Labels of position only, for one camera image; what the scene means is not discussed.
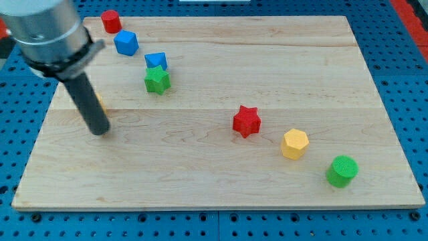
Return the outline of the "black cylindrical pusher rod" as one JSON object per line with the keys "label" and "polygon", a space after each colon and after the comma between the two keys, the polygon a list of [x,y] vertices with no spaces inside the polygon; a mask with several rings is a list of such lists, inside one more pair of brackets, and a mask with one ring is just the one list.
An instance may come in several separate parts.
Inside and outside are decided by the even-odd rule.
{"label": "black cylindrical pusher rod", "polygon": [[93,135],[103,135],[110,129],[110,122],[98,100],[85,72],[75,78],[63,81],[68,94],[79,110],[89,131]]}

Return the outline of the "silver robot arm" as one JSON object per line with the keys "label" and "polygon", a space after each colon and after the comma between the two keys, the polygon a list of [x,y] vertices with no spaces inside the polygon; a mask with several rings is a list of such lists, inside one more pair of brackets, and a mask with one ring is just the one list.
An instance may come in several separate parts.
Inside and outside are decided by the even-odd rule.
{"label": "silver robot arm", "polygon": [[110,122],[85,68],[105,46],[94,41],[69,0],[1,0],[1,18],[38,76],[61,82],[93,135]]}

